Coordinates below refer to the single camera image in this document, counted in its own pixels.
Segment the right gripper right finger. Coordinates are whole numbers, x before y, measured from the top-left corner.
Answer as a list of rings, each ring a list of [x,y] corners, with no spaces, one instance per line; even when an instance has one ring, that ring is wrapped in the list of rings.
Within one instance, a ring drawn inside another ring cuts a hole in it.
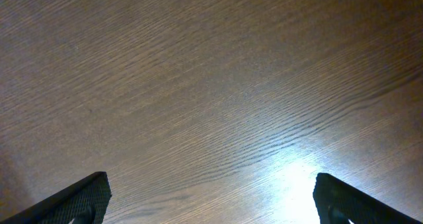
[[[318,173],[313,199],[321,224],[422,224],[328,173]]]

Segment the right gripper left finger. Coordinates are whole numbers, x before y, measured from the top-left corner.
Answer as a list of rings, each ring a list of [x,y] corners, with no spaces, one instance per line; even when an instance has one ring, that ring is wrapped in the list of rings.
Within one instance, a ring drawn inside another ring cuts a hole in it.
[[[94,172],[1,224],[102,224],[111,197],[107,174]]]

